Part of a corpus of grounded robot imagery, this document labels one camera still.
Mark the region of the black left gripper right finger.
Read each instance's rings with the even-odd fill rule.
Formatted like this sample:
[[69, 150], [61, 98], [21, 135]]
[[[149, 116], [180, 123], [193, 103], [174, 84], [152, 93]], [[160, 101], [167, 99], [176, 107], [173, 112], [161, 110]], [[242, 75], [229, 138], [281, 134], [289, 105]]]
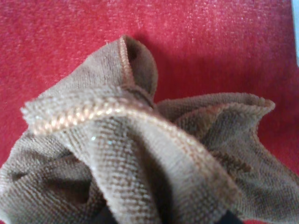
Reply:
[[218, 224], [242, 224], [242, 221], [228, 210], [218, 221]]

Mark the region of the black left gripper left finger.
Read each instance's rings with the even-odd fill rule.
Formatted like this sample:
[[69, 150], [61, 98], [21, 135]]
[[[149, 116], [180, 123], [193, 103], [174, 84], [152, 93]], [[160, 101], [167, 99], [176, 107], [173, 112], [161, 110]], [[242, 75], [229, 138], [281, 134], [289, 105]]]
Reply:
[[101, 212], [92, 220], [92, 224], [117, 224], [112, 212], [105, 206]]

